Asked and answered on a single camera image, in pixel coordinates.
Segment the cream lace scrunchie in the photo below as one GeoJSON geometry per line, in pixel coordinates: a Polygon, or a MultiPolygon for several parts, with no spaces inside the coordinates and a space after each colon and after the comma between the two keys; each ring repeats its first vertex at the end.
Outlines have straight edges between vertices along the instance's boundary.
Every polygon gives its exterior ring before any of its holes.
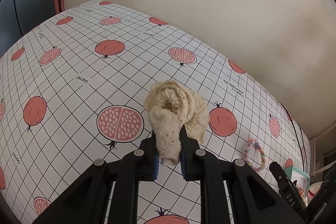
{"type": "Polygon", "coordinates": [[[203,144],[210,120],[207,102],[199,93],[173,80],[154,83],[145,98],[144,108],[156,136],[159,160],[163,165],[180,162],[180,130],[203,144]]]}

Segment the teal shallow cardboard box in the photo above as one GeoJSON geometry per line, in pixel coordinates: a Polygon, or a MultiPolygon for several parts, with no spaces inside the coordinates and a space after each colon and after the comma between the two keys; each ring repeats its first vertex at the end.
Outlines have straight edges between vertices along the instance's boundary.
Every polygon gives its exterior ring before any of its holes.
{"type": "Polygon", "coordinates": [[[296,185],[300,196],[305,198],[309,191],[310,176],[296,166],[284,168],[284,172],[289,177],[291,182],[296,185]]]}

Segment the pomegranate grid tablecloth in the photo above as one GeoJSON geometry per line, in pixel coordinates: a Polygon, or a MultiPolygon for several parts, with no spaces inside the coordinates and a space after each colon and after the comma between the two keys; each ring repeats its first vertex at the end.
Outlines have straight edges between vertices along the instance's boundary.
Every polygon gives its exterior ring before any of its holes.
{"type": "Polygon", "coordinates": [[[32,223],[95,159],[121,159],[148,138],[143,103],[173,80],[199,93],[202,147],[310,170],[310,143],[284,105],[236,61],[142,12],[93,0],[34,23],[1,52],[1,195],[32,223]]]}

